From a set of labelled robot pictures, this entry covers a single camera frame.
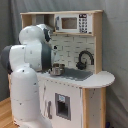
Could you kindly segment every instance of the microwave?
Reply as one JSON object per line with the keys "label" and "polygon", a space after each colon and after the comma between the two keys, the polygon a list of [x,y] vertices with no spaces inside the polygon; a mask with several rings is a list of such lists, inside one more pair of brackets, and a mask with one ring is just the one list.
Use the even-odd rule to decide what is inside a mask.
{"label": "microwave", "polygon": [[92,14],[55,14],[55,31],[91,34],[92,17]]}

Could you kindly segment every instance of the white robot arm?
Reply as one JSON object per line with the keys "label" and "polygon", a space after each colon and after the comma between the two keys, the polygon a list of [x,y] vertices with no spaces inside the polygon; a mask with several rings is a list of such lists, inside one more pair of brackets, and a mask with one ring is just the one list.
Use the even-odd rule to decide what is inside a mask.
{"label": "white robot arm", "polygon": [[46,44],[50,37],[38,26],[24,28],[19,34],[21,45],[7,46],[1,62],[11,74],[11,105],[20,128],[52,128],[40,111],[36,72],[51,68],[55,53]]}

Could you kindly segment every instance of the faucet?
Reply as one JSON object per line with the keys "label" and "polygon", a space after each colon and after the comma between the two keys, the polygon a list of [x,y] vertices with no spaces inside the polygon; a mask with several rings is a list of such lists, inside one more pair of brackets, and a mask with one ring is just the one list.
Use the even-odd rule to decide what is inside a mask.
{"label": "faucet", "polygon": [[89,51],[82,51],[79,54],[79,62],[76,64],[76,67],[80,70],[86,69],[86,66],[87,66],[87,62],[85,62],[85,64],[81,62],[81,57],[83,54],[87,54],[91,59],[91,65],[94,65],[94,58],[92,54]]}

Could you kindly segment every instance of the oven window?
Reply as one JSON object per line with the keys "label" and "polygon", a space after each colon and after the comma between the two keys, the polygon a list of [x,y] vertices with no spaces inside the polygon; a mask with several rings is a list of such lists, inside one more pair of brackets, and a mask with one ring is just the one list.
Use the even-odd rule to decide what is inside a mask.
{"label": "oven window", "polygon": [[77,18],[62,18],[62,29],[77,29]]}

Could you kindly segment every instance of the toy kitchen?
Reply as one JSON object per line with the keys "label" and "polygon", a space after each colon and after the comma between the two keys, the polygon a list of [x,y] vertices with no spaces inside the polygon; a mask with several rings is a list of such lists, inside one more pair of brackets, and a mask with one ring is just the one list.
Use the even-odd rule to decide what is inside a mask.
{"label": "toy kitchen", "polygon": [[53,28],[51,45],[60,60],[49,72],[37,73],[41,112],[53,128],[105,128],[106,87],[115,77],[102,71],[102,13],[21,13],[23,28],[37,24]]}

